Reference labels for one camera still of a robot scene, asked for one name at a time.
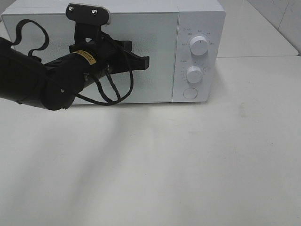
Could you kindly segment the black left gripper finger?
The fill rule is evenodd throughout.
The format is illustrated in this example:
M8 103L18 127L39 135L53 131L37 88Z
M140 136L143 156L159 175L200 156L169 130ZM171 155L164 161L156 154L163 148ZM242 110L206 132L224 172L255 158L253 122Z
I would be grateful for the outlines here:
M125 51L125 55L128 58L126 60L123 53L118 51L108 60L108 70L109 73L123 73L129 72L129 69L132 71L136 70L147 70L150 65L149 56L138 56L132 52Z

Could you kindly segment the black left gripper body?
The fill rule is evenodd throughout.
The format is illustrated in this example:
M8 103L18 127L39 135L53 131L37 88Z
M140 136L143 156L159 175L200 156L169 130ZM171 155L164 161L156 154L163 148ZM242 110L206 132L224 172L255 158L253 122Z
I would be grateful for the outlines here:
M106 69L112 74L126 72L127 63L119 48L130 52L132 42L116 40L115 47L108 37L103 36L100 46L93 40L71 45L69 54L45 64L47 76L63 88L84 89L93 82L88 75L99 79Z

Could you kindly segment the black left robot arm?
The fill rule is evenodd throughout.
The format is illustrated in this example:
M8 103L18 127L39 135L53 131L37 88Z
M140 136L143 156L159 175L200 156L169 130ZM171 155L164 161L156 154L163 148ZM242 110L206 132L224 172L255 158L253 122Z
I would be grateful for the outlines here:
M30 51L13 49L13 42L0 40L0 96L20 105L52 111L67 109L75 98L89 103L116 105L130 93L120 94L112 75L149 68L150 58L132 52L132 42L118 41L102 34L101 44L83 41L72 45L70 53L43 64Z

